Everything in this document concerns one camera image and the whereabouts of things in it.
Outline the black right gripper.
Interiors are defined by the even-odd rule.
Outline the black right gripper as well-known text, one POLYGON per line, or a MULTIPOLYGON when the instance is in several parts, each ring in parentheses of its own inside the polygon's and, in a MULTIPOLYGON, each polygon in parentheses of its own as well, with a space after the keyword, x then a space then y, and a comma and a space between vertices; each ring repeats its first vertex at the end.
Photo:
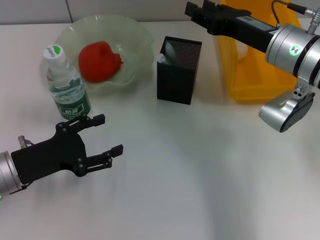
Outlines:
POLYGON ((274 26, 264 23, 245 9, 236 9, 225 4, 205 0, 202 6, 188 1, 185 15, 191 21, 207 29, 213 36, 226 36, 265 53, 273 37, 274 26), (213 12, 208 25, 208 13, 213 12))

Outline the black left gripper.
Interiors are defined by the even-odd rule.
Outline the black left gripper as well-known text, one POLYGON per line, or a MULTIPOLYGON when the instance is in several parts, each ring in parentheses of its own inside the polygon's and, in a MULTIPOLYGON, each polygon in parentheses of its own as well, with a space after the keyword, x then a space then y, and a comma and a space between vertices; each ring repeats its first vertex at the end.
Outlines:
MULTIPOLYGON (((52 138, 11 153, 15 169, 22 184, 29 184, 61 170, 75 172, 78 159, 85 159, 85 144, 78 134, 82 130, 105 124, 104 114, 77 116, 55 126, 52 138)), ((113 158, 123 154, 123 145, 117 145, 86 160, 86 173, 112 167, 113 158)))

